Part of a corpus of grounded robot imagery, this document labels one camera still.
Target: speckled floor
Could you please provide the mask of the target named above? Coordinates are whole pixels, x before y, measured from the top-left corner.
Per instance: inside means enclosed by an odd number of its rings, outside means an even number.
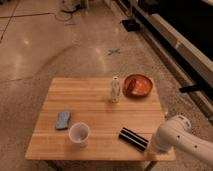
[[[0,6],[0,16],[11,15],[17,0]],[[58,13],[59,0],[21,0],[14,15]],[[122,13],[101,0],[90,1],[68,22],[53,14],[13,18],[0,44],[0,170],[51,170],[45,162],[24,158],[35,122],[54,77],[125,77],[132,73],[152,77],[163,109],[169,117],[182,114],[192,133],[213,141],[213,129],[166,69],[141,34],[126,32]],[[0,19],[0,34],[9,19]],[[109,49],[120,54],[108,56]],[[197,159],[175,149],[177,160],[161,162],[153,170],[211,170]],[[131,162],[70,162],[65,170],[143,170]]]

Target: wooden table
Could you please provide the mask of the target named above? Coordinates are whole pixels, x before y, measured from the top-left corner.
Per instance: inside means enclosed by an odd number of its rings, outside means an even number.
[[[166,154],[153,154],[149,150],[141,153],[118,139],[120,130],[126,127],[150,140],[158,126],[164,122],[155,85],[148,97],[133,100],[121,92],[119,103],[111,103],[110,82],[111,78],[55,78],[38,117],[26,159],[175,160],[173,150]],[[72,112],[69,126],[76,122],[88,124],[90,135],[87,147],[76,149],[69,140],[68,130],[55,130],[60,111]]]

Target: bottle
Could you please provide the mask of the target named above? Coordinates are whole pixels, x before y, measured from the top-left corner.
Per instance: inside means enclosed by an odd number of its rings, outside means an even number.
[[[117,76],[112,78],[111,87],[111,102],[117,103],[119,101],[120,94],[120,83]]]

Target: plate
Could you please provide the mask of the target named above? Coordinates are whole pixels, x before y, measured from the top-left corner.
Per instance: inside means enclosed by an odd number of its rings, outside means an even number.
[[[127,96],[145,97],[152,90],[152,81],[140,74],[128,76],[124,81],[123,92]]]

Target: white cup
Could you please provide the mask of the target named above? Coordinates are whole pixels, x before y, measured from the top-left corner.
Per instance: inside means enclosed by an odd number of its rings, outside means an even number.
[[[79,147],[85,147],[89,137],[89,127],[83,122],[72,125],[69,130],[69,138],[72,143]]]

